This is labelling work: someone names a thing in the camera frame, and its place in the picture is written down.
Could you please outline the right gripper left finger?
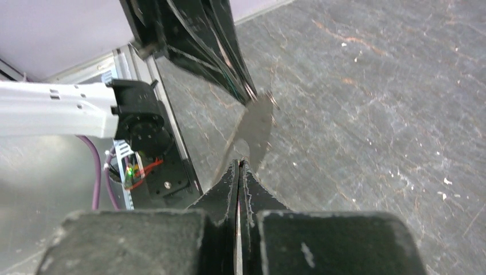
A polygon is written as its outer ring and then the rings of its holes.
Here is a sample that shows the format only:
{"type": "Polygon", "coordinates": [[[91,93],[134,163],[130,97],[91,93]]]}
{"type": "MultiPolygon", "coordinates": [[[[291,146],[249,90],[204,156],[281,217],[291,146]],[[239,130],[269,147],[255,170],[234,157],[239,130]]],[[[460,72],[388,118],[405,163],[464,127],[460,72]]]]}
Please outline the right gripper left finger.
{"type": "Polygon", "coordinates": [[[77,211],[36,274],[236,274],[238,161],[186,209],[77,211]]]}

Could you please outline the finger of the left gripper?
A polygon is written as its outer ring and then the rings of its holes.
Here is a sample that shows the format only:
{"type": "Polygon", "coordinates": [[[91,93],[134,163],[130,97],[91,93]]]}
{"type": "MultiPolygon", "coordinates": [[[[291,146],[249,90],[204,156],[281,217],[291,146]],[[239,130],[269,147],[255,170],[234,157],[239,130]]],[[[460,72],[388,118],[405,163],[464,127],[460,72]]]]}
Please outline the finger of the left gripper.
{"type": "Polygon", "coordinates": [[[217,32],[225,63],[236,78],[237,93],[241,102],[255,101],[257,92],[240,51],[229,1],[202,1],[202,4],[217,32]]]}
{"type": "Polygon", "coordinates": [[[242,105],[202,1],[121,1],[142,59],[165,56],[175,66],[225,89],[242,105]]]}

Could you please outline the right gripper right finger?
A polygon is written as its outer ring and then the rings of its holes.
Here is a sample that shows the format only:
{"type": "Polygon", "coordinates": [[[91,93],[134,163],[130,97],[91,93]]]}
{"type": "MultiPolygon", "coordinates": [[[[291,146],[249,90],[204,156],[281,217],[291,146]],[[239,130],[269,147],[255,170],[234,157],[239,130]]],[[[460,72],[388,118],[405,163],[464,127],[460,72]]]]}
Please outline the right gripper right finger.
{"type": "Polygon", "coordinates": [[[409,228],[383,211],[292,211],[239,165],[244,274],[425,274],[409,228]]]}

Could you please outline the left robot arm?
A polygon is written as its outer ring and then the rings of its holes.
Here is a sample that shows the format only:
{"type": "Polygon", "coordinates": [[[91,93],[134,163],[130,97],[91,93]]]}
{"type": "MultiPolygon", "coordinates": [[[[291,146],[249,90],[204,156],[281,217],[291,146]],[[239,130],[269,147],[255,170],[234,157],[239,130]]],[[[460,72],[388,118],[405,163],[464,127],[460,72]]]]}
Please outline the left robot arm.
{"type": "MultiPolygon", "coordinates": [[[[238,44],[229,1],[121,1],[142,60],[165,56],[219,85],[240,104],[257,98],[238,44]]],[[[124,140],[135,152],[163,154],[184,140],[160,80],[109,83],[1,82],[1,135],[77,135],[124,140]]]]}

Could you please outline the left base circuit board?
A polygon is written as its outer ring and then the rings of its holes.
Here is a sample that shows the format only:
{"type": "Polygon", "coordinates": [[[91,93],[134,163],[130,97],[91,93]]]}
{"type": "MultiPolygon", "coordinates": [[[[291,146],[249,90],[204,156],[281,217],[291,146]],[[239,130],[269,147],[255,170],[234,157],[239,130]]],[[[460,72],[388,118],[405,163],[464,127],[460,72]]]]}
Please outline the left base circuit board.
{"type": "Polygon", "coordinates": [[[140,168],[138,164],[133,165],[129,163],[124,170],[124,180],[120,183],[121,186],[127,191],[137,188],[146,180],[146,177],[155,172],[155,169],[163,162],[164,160],[162,159],[155,159],[154,162],[142,168],[140,168]]]}

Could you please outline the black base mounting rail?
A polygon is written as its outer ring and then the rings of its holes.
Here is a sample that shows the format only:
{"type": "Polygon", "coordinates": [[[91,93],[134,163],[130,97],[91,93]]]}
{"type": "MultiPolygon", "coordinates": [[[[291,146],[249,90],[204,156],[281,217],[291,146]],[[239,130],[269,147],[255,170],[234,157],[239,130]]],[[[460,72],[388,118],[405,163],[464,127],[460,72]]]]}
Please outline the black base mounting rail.
{"type": "Polygon", "coordinates": [[[199,180],[187,152],[169,103],[161,103],[162,119],[149,128],[159,141],[151,147],[151,153],[139,151],[134,164],[140,168],[162,159],[164,162],[137,188],[131,190],[134,210],[175,208],[185,209],[202,194],[199,180]]]}

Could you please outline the aluminium frame rail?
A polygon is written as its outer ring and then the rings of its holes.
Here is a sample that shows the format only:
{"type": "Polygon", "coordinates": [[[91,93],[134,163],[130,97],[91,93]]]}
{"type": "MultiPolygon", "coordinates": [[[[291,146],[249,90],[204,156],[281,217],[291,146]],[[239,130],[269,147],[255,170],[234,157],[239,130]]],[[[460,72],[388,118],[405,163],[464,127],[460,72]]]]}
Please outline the aluminium frame rail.
{"type": "Polygon", "coordinates": [[[119,77],[97,83],[2,81],[1,135],[109,138],[150,154],[159,138],[149,128],[170,104],[155,61],[125,47],[111,62],[119,77]]]}

